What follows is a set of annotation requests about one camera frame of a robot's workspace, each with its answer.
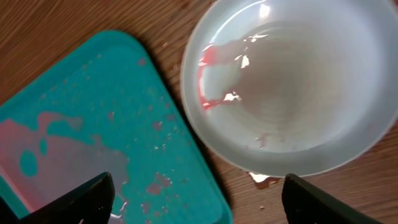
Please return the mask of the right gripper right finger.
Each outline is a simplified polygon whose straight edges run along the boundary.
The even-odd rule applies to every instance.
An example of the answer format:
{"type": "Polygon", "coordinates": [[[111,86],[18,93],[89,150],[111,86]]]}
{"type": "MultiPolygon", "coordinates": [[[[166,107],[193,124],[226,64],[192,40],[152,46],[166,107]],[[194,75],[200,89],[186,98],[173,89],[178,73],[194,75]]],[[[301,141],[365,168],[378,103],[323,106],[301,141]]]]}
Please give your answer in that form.
{"type": "Polygon", "coordinates": [[[287,174],[282,204],[289,224],[380,224],[295,174],[287,174]]]}

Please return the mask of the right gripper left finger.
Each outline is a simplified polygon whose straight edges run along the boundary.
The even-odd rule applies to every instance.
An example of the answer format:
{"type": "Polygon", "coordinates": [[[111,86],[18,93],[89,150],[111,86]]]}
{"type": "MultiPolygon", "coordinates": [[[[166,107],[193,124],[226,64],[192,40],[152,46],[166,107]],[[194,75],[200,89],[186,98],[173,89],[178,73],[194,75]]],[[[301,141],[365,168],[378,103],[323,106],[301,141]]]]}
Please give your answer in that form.
{"type": "Polygon", "coordinates": [[[103,172],[46,206],[18,218],[1,199],[1,223],[6,224],[107,224],[115,189],[112,176],[103,172]]]}

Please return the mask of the light blue plate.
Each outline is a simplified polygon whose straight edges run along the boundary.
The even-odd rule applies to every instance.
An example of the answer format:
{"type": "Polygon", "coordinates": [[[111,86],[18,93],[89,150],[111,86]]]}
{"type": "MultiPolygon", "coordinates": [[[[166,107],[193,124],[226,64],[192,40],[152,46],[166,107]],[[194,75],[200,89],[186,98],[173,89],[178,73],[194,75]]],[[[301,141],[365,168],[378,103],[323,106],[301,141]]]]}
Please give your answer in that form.
{"type": "Polygon", "coordinates": [[[190,36],[180,85],[192,128],[232,165],[335,169],[397,121],[397,5],[217,1],[190,36]]]}

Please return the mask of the teal serving tray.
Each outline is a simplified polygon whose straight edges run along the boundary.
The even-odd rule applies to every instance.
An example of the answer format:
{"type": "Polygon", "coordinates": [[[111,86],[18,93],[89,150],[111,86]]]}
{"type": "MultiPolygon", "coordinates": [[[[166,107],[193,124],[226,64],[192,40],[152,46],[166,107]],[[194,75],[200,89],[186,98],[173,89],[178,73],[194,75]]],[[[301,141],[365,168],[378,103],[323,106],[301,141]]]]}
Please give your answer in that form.
{"type": "Polygon", "coordinates": [[[1,105],[1,198],[24,217],[102,172],[111,223],[231,223],[142,45],[95,34],[1,105]]]}

